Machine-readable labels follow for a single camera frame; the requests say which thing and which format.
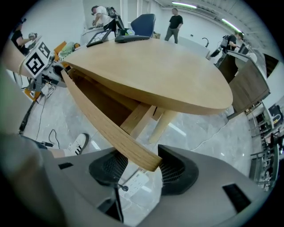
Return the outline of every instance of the tabletop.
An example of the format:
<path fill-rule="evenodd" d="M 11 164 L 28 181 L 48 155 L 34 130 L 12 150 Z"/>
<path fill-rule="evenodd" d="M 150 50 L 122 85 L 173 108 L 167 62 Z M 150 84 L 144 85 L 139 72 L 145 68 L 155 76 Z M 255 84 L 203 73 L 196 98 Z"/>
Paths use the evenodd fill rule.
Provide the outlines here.
<path fill-rule="evenodd" d="M 111 40 L 83 47 L 64 61 L 120 94 L 168 110 L 217 114 L 233 102 L 228 83 L 212 63 L 164 40 Z"/>

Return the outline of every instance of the ceiling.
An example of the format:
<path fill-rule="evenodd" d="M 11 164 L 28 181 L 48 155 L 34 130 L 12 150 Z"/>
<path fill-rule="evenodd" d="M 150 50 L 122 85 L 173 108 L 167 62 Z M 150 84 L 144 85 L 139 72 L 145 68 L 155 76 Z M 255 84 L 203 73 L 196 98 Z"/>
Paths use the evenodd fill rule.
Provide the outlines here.
<path fill-rule="evenodd" d="M 173 7 L 171 0 L 155 1 L 165 8 Z M 175 8 L 183 9 L 188 13 L 202 16 L 215 23 L 217 22 L 220 26 L 232 32 L 231 27 L 222 22 L 223 18 L 226 19 L 245 34 L 246 43 L 255 49 L 264 50 L 263 52 L 279 52 L 274 39 L 262 20 L 243 0 L 175 1 L 197 6 L 197 9 L 178 7 L 177 5 L 174 6 Z"/>

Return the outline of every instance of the table leg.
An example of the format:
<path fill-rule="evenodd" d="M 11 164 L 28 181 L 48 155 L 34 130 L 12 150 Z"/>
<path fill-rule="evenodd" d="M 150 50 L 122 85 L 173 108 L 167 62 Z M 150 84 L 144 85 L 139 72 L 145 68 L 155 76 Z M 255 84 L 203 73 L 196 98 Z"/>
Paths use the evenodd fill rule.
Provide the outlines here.
<path fill-rule="evenodd" d="M 152 135 L 149 138 L 149 143 L 153 144 L 158 141 L 161 137 L 163 131 L 166 129 L 168 124 L 175 118 L 177 112 L 172 110 L 165 110 L 160 120 L 158 121 L 156 128 L 154 129 Z"/>

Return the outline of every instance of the brown cabinet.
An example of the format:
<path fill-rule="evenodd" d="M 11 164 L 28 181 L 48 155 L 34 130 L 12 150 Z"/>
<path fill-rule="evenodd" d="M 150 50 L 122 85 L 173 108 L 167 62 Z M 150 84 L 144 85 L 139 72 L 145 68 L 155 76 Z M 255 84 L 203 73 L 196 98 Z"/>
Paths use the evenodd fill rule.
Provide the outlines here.
<path fill-rule="evenodd" d="M 231 119 L 256 104 L 269 95 L 269 87 L 257 65 L 247 56 L 228 52 L 219 70 L 228 82 L 233 94 L 234 113 L 228 116 Z M 240 57 L 246 61 L 238 70 L 235 60 Z"/>

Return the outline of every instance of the faucet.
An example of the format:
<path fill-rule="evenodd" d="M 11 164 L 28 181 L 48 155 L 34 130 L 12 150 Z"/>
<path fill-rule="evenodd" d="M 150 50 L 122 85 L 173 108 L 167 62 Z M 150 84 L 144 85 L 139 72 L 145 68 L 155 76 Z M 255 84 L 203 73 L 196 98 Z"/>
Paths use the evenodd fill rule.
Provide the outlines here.
<path fill-rule="evenodd" d="M 206 39 L 207 40 L 207 44 L 206 44 L 206 46 L 205 47 L 208 47 L 208 45 L 209 45 L 209 41 L 208 41 L 208 39 L 207 38 L 202 38 L 202 39 Z"/>

